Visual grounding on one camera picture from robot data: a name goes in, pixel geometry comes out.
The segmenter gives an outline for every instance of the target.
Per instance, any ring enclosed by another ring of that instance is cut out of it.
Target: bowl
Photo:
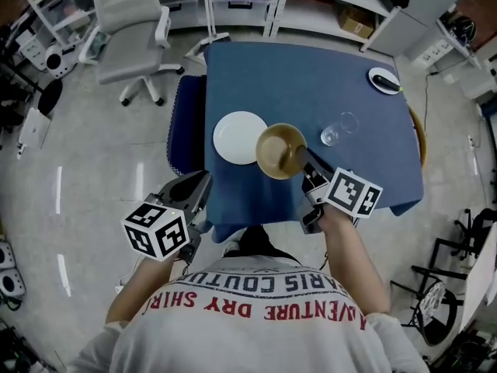
[[[308,146],[304,135],[294,126],[285,123],[266,128],[255,147],[260,169],[275,180],[288,180],[301,171],[296,151]]]

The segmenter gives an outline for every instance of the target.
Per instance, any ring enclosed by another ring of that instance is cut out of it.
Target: glass
[[[359,121],[351,112],[343,112],[340,120],[330,124],[321,133],[321,141],[327,146],[338,144],[340,139],[355,134],[359,130]]]

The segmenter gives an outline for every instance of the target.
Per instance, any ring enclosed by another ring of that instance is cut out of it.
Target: floor
[[[231,35],[234,40],[262,40],[252,31]],[[182,58],[199,38],[196,32],[171,37],[169,61],[184,64],[186,74],[205,72]],[[374,52],[361,54],[355,44],[343,40],[301,33],[281,31],[276,41],[395,64],[405,98],[423,118],[425,74],[412,70],[405,58],[394,63]],[[165,142],[178,80],[173,73],[155,76],[155,84],[166,96],[164,106],[156,106],[141,91],[124,108],[117,99],[123,83],[99,86],[94,68],[78,65],[64,79],[63,95],[42,149],[27,148],[17,159],[17,134],[5,137],[0,153],[0,216],[28,290],[18,312],[4,307],[0,316],[15,324],[62,371],[62,364],[102,326],[114,287],[136,260],[124,240],[120,219],[134,200],[175,178],[166,160]],[[453,237],[453,220],[462,209],[478,210],[492,201],[488,183],[493,161],[486,127],[479,123],[475,105],[457,87],[443,84],[439,76],[429,78],[428,96],[424,199],[400,218],[381,210],[359,224],[385,283],[393,278],[407,285],[418,283],[408,266],[426,264],[436,236]],[[482,178],[475,174],[468,135],[480,145],[475,151]],[[60,214],[56,214],[58,167],[62,168]],[[143,177],[142,184],[138,177]],[[321,266],[325,245],[320,235],[303,239],[295,222],[267,225],[266,230],[276,247],[311,267]],[[221,250],[205,235],[190,269],[208,266]],[[62,287],[58,253],[65,257],[71,297]],[[182,263],[176,265],[178,275]],[[404,316],[410,296],[393,289],[392,297],[394,314]],[[443,345],[428,349],[413,329],[406,333],[422,354],[435,357],[443,349]]]

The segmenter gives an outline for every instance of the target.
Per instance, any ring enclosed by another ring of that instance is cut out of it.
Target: white plate
[[[375,87],[376,89],[379,89],[381,92],[384,92],[385,94],[388,94],[389,96],[394,96],[395,94],[399,93],[399,91],[392,91],[390,89],[385,89],[385,88],[381,87],[380,85],[376,85],[373,82],[373,76],[380,75],[380,76],[383,76],[384,78],[386,78],[387,80],[390,80],[392,83],[395,83],[396,85],[400,85],[401,83],[398,81],[398,78],[396,78],[395,75],[393,73],[391,73],[390,71],[388,71],[387,69],[373,68],[368,72],[367,75],[369,76],[370,82],[373,85],[373,87]]]
[[[254,113],[230,113],[214,128],[214,147],[221,158],[230,163],[248,165],[255,162],[255,146],[266,128],[264,120]]]

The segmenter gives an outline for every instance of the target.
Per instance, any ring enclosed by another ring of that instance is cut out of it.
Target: hand
[[[326,233],[344,222],[351,223],[350,216],[331,204],[323,205],[324,214],[319,219],[318,225],[321,230]]]

